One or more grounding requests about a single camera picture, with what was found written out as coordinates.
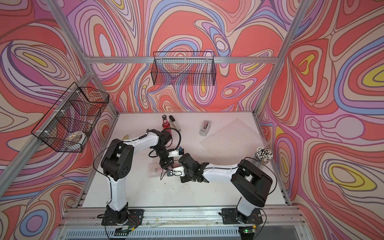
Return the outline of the clear bubble wrap sheet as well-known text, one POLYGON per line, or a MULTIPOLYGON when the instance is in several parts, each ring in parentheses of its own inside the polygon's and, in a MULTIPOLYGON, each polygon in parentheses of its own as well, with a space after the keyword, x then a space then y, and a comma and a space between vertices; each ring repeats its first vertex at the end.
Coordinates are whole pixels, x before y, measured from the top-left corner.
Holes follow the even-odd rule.
POLYGON ((164 178, 171 177, 171 169, 173 168, 174 163, 166 164, 166 169, 164 170, 158 163, 150 163, 148 165, 148 177, 149 178, 164 178))

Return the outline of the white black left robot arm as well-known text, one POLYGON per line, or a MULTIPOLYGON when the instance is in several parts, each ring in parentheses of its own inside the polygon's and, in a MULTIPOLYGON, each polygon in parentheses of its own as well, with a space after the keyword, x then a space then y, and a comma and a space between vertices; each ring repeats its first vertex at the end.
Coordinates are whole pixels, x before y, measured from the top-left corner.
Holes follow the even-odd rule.
POLYGON ((129 140, 115 139, 107 149, 101 168, 111 182, 111 202, 108 209, 113 213, 121 213, 127 207, 126 176, 132 168, 134 155, 142 150, 152 149, 160 158, 160 166, 165 169, 172 163, 173 158, 166 148, 172 140, 172 134, 167 130, 148 130, 144 135, 129 140))

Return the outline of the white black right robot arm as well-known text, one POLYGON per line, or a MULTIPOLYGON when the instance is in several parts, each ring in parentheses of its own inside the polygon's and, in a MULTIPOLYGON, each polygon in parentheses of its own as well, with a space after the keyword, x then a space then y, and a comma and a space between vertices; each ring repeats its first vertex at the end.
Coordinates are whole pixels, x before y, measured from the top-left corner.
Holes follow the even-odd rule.
POLYGON ((200 164, 190 154, 184 154, 179 163, 183 183, 232 183, 242 195, 236 207, 238 215, 242 217, 250 217, 257 207, 263 208, 266 204, 273 180, 248 160, 243 159, 236 165, 221 166, 200 164))

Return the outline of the pink bottle near stapler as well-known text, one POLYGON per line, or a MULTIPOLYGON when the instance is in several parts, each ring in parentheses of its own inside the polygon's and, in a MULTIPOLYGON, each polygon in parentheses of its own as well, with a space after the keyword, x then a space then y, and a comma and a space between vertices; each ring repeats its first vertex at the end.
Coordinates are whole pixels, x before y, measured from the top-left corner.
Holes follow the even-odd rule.
POLYGON ((163 130, 166 130, 171 133, 172 132, 171 124, 169 123, 166 115, 162 115, 162 121, 163 121, 162 123, 163 130))

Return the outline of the cup of pens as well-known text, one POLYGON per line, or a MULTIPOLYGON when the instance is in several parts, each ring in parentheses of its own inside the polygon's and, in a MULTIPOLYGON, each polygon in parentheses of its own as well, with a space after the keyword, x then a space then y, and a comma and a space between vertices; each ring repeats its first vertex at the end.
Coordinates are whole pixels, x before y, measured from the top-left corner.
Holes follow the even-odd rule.
POLYGON ((258 162, 267 164, 273 158, 273 152, 266 147, 258 147, 255 152, 255 158, 258 162))

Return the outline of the patterned bowl in basket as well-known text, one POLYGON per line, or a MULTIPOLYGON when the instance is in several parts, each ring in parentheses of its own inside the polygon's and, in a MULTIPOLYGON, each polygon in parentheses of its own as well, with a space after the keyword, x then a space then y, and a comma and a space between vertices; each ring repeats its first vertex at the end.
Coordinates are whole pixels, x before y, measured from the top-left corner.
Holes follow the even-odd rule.
POLYGON ((70 149, 79 149, 85 138, 85 133, 81 131, 70 133, 65 139, 65 147, 70 149))

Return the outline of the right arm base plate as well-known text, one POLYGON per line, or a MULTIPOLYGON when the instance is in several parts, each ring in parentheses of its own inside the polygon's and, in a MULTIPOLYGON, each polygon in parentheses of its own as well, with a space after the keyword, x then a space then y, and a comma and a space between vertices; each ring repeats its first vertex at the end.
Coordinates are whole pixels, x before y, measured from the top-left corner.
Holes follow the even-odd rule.
POLYGON ((238 209, 235 208, 223 208, 219 212, 222 217, 224 225, 234 224, 252 224, 259 226, 263 223, 261 211, 259 208, 253 209, 249 216, 242 214, 238 209))

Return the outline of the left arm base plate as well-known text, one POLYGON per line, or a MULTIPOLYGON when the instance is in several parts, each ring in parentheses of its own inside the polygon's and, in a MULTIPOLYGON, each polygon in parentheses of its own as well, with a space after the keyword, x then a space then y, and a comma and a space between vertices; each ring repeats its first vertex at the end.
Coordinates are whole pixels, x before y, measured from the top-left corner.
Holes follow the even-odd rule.
POLYGON ((107 209, 104 214, 99 215, 102 219, 103 226, 130 226, 137 227, 143 222, 143 209, 122 209, 116 212, 112 209, 107 209))

